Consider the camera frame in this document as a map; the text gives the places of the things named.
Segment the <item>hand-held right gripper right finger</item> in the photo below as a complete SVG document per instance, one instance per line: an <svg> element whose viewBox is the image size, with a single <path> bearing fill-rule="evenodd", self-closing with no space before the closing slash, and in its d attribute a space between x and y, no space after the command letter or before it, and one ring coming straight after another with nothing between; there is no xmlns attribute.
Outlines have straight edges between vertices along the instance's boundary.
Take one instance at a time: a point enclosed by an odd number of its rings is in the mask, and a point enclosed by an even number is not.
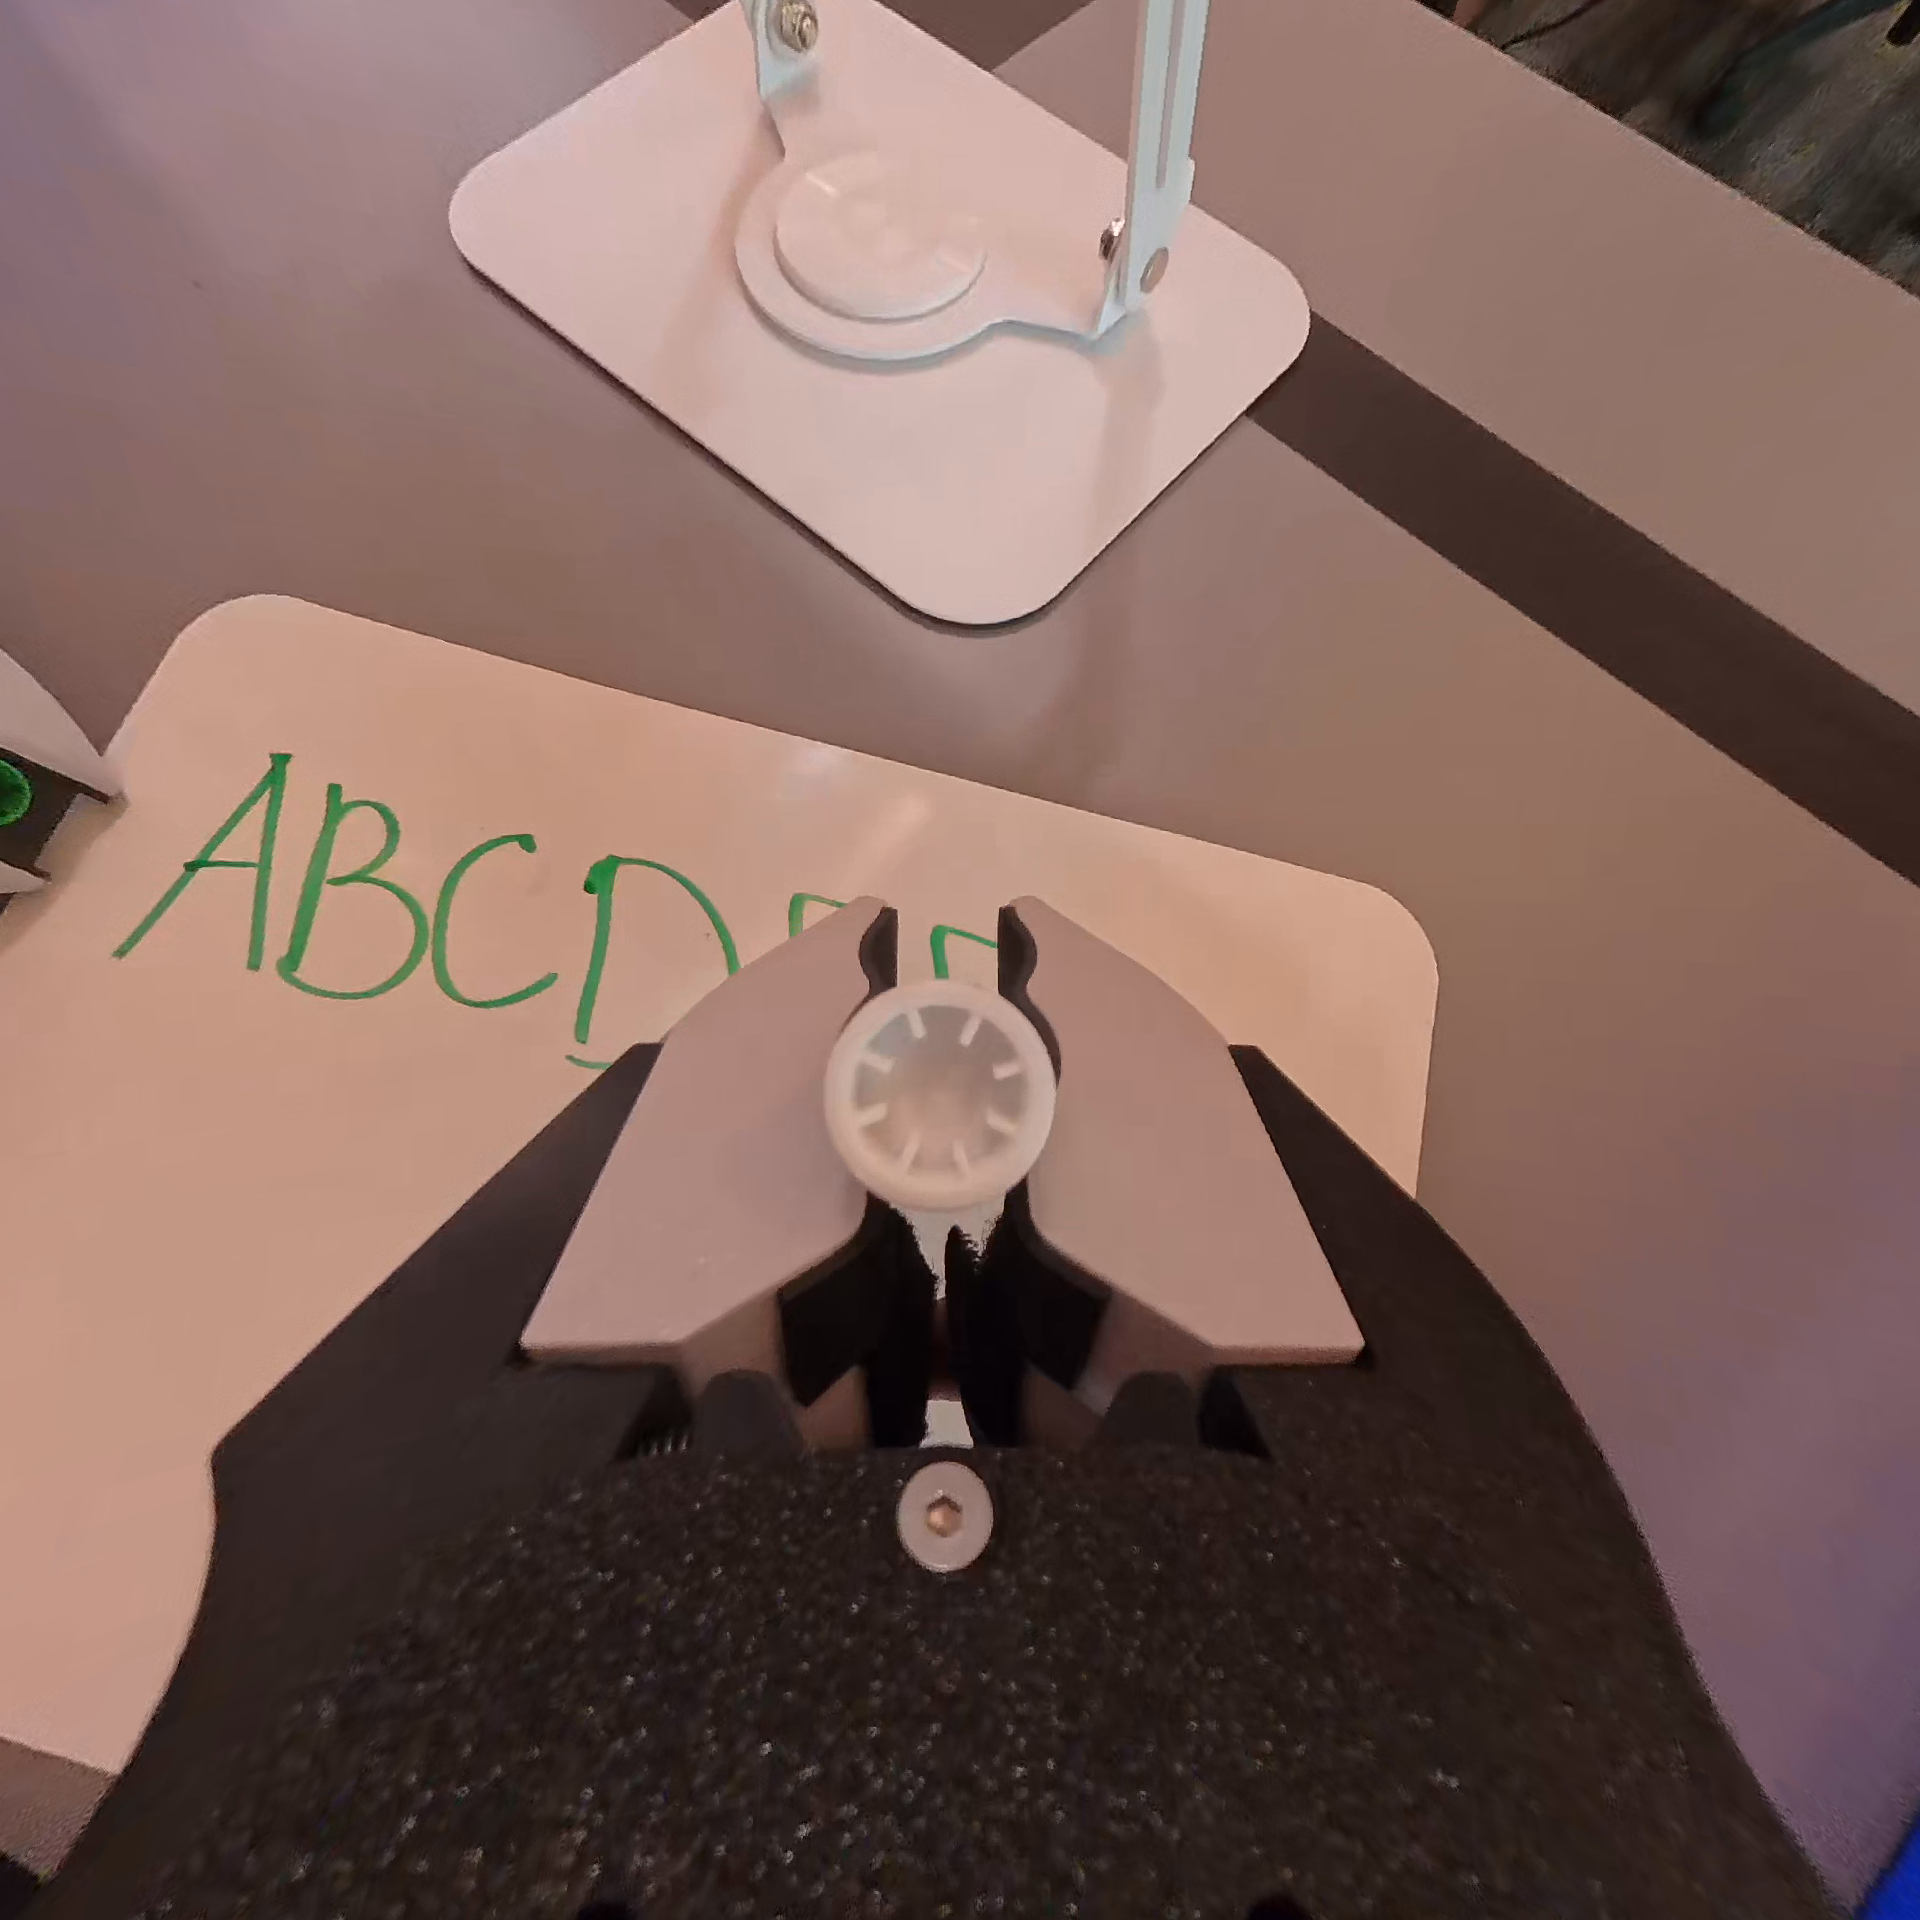
<svg viewBox="0 0 1920 1920"><path fill-rule="evenodd" d="M1048 1047L1048 1138L957 1259L957 1387L982 1445L1083 1443L1140 1377L1351 1367L1363 1331L1235 1052L1176 987L1038 896L998 989Z"/></svg>

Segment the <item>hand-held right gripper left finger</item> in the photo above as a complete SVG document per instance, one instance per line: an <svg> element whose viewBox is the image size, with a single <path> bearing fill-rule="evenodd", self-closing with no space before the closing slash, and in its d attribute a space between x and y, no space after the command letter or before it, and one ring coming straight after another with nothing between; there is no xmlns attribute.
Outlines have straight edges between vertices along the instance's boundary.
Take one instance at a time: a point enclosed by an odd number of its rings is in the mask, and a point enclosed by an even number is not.
<svg viewBox="0 0 1920 1920"><path fill-rule="evenodd" d="M935 1274L831 1149L835 1040L897 983L861 896L699 1001L658 1053L543 1285L535 1360L657 1363L687 1399L767 1377L811 1445L919 1445Z"/></svg>

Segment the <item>green dry erase marker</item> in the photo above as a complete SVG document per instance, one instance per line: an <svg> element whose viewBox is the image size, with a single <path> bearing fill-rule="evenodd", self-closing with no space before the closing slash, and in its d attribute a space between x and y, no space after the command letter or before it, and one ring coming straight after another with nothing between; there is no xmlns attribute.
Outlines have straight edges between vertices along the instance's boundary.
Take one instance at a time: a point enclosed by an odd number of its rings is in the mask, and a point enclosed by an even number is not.
<svg viewBox="0 0 1920 1920"><path fill-rule="evenodd" d="M1010 998L959 979L895 987L835 1038L823 1118L857 1188L897 1213L998 1213L1039 1161L1058 1073Z"/></svg>

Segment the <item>white whiteboard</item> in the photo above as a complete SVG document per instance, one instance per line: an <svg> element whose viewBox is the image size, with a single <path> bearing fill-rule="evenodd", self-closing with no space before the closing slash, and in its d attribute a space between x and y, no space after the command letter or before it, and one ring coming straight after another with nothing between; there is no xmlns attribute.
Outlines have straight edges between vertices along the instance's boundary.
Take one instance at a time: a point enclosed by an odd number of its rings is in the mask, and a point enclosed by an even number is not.
<svg viewBox="0 0 1920 1920"><path fill-rule="evenodd" d="M1330 877L278 596L199 615L4 911L4 1739L125 1765L209 1455L592 1075L875 895L1038 895L1419 1179L1438 962Z"/></svg>

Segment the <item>white metal desk stand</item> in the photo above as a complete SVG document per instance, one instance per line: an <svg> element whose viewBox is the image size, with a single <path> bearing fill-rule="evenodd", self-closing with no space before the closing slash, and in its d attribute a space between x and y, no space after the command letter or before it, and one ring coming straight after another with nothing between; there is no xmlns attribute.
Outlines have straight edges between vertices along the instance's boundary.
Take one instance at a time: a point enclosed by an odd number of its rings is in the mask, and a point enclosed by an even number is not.
<svg viewBox="0 0 1920 1920"><path fill-rule="evenodd" d="M1207 4L1139 4L1121 162L886 4L737 4L454 189L464 261L902 604L1045 609L1289 372L1193 213Z"/></svg>

